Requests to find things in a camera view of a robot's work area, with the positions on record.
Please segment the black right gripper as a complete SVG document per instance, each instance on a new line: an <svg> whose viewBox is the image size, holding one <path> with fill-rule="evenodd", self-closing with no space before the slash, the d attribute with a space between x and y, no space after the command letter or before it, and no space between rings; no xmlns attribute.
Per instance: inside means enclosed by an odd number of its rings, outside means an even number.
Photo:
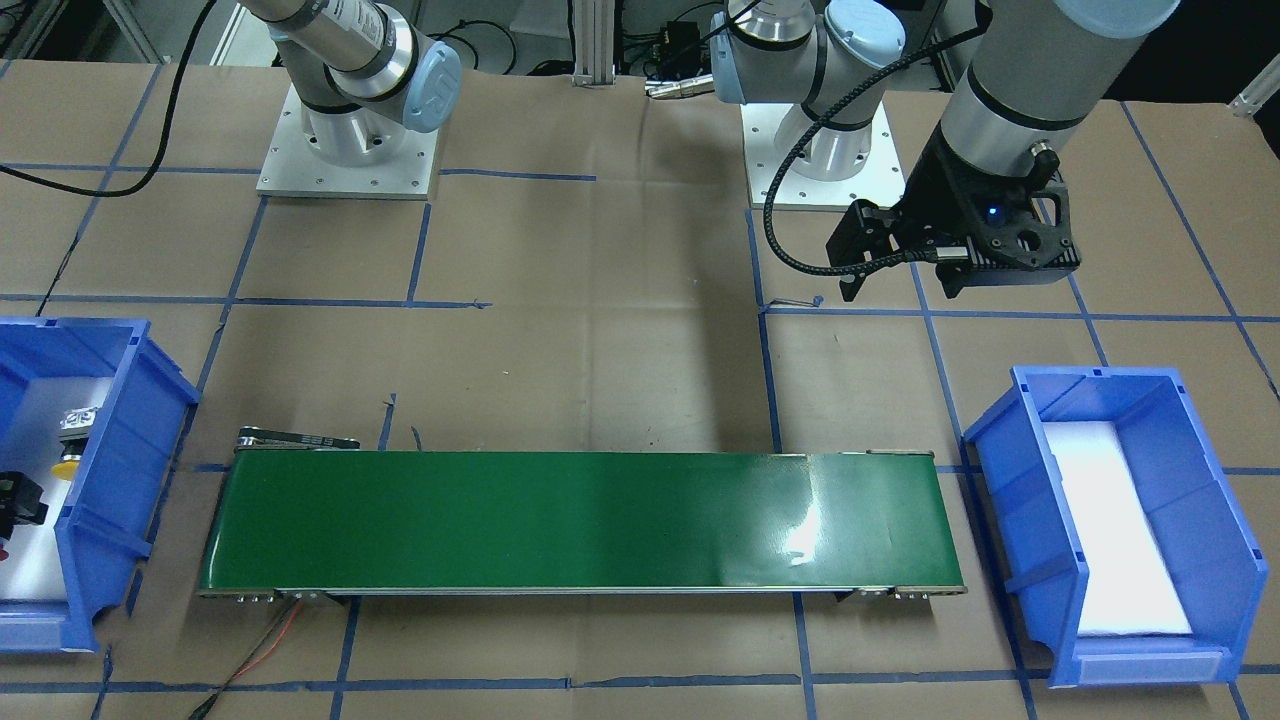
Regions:
<svg viewBox="0 0 1280 720"><path fill-rule="evenodd" d="M49 506L44 487L22 471L1 471L1 538L10 541L17 527L41 527Z"/></svg>

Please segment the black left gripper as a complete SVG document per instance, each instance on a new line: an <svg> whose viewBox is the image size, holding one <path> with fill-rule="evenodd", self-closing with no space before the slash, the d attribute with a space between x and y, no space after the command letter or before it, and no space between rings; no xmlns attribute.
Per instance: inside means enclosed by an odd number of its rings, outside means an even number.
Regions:
<svg viewBox="0 0 1280 720"><path fill-rule="evenodd" d="M911 260L902 250L929 249L936 265L963 263L972 240L989 256L1027 269L1065 249L1079 252L1055 147L1039 141L1027 156L1029 169L991 174L963 160L934 131L896 206L854 200L826 242L832 266L873 265L841 277L842 300L852 302L870 274ZM901 250L890 242L893 229Z"/></svg>

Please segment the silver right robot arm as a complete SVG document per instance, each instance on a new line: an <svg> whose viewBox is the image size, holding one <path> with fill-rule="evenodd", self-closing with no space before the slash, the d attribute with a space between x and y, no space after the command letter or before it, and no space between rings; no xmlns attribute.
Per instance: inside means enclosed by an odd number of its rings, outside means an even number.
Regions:
<svg viewBox="0 0 1280 720"><path fill-rule="evenodd" d="M408 113L403 95L419 76L422 46L420 33L401 13L370 1L251 1L248 9L268 20L270 31L282 35L294 59L285 61L291 73L316 79L319 90L335 97L340 109L370 110L375 119L388 120L401 129ZM216 192L230 188L229 181L212 176L163 173L163 161L172 141L177 115L177 94L187 73L193 44L187 44L179 60L154 70L140 109L161 108L157 147L152 161L141 173L115 173L106 169L91 187L74 187L52 178L6 168L3 183L23 183L45 192L65 193L86 201L84 217L59 254L41 300L31 316L44 320L47 309L59 309L55 290L67 272L73 272L82 249L91 258L108 255L106 241L96 234L93 217L105 215L122 225L125 213L143 213L142 228L156 237L137 234L125 240L119 261L122 272L132 272L132 284L145 283L150 272L173 270L182 281L193 281L197 290L209 290L215 272L232 281L238 270L230 264L230 236L251 236L250 213L236 210L230 222L214 219Z"/></svg>

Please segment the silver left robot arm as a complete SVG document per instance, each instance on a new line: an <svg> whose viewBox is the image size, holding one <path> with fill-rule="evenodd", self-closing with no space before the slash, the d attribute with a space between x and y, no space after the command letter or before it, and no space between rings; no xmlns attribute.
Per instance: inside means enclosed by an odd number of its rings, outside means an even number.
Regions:
<svg viewBox="0 0 1280 720"><path fill-rule="evenodd" d="M970 287L1051 284L1074 273L1060 151L1175 1L992 1L989 18L906 51L900 19L876 1L730 1L709 40L724 102L783 102L781 159L762 195L771 251L796 272L838 279L852 301L868 277L929 263L948 299ZM882 205L854 199L823 265L788 254L773 213L790 172L837 179L869 152L887 78L975 41L975 54L905 182Z"/></svg>

